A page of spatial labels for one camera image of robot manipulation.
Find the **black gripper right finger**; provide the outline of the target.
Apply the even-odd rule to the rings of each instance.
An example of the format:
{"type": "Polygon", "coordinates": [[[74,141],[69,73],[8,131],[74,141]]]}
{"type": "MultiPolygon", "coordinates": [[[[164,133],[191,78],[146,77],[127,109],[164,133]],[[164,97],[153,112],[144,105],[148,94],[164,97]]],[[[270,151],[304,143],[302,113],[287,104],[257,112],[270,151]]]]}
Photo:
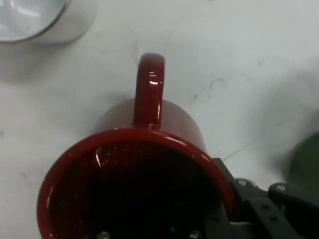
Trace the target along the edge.
{"type": "Polygon", "coordinates": [[[286,183],[262,190],[245,178],[234,178],[221,159],[214,159],[224,176],[223,207],[232,238],[317,239],[319,200],[286,183]]]}

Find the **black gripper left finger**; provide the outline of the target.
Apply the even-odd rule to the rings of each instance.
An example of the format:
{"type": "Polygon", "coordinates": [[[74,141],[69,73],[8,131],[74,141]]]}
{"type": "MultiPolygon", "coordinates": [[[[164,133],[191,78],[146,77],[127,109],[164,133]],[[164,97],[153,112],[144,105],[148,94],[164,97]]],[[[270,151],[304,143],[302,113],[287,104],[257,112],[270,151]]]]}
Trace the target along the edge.
{"type": "Polygon", "coordinates": [[[233,233],[222,201],[208,204],[186,233],[187,239],[232,239],[233,233]]]}

